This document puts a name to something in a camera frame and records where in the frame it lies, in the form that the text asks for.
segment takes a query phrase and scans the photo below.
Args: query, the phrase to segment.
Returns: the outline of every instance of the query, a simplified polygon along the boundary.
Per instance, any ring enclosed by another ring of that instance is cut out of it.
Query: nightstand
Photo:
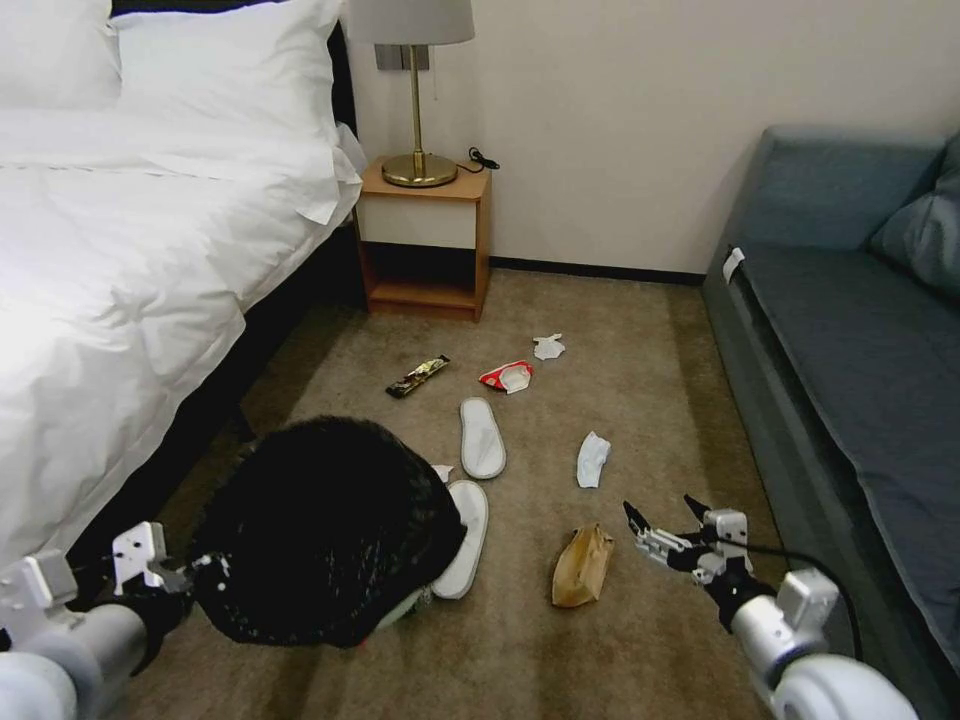
[[[480,320],[490,279],[490,171],[434,188],[363,174],[357,245],[370,312]]]

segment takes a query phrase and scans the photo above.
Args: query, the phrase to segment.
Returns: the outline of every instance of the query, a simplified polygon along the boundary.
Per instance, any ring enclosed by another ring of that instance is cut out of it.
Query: lamp shade
[[[349,0],[347,34],[384,45],[450,45],[473,37],[470,0]]]

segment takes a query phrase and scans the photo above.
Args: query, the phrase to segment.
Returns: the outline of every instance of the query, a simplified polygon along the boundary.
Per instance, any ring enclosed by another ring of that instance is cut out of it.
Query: carpet
[[[566,353],[535,360],[532,338],[554,332]],[[440,353],[453,363],[412,395],[384,392]],[[477,382],[518,359],[535,367],[527,390]],[[629,499],[686,531],[689,492],[744,510],[754,542],[778,542],[699,290],[497,270],[478,324],[317,306],[244,409],[261,433],[321,413],[369,418],[430,462],[459,465],[458,408],[471,395],[490,401],[507,466],[483,485],[490,523],[465,598],[434,600],[352,650],[235,645],[197,608],[133,680],[128,717],[766,717],[712,602],[634,550],[621,509]],[[599,489],[583,490],[576,456],[591,430],[612,450]],[[164,509],[172,551],[237,450],[222,433]],[[600,600],[556,609],[557,556],[596,521],[616,540]],[[779,582],[781,563],[754,560]],[[269,564],[264,581],[283,591]]]

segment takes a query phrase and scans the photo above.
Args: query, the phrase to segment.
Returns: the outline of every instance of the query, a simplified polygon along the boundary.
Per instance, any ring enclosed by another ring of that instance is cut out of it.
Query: white slipper
[[[477,573],[483,538],[487,534],[489,506],[483,488],[471,480],[459,480],[447,487],[460,511],[460,522],[467,526],[467,534],[453,562],[433,583],[433,594],[444,600],[459,600],[473,585]]]
[[[507,450],[490,403],[483,398],[467,398],[460,404],[460,421],[460,462],[464,471],[477,480],[495,478],[507,464]]]

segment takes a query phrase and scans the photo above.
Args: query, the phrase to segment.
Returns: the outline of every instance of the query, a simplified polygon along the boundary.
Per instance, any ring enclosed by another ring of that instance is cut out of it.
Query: gray sofa
[[[873,238],[928,197],[945,151],[769,129],[703,288],[784,546],[843,579],[865,660],[924,720],[960,717],[960,303]],[[842,608],[828,635],[849,654]]]

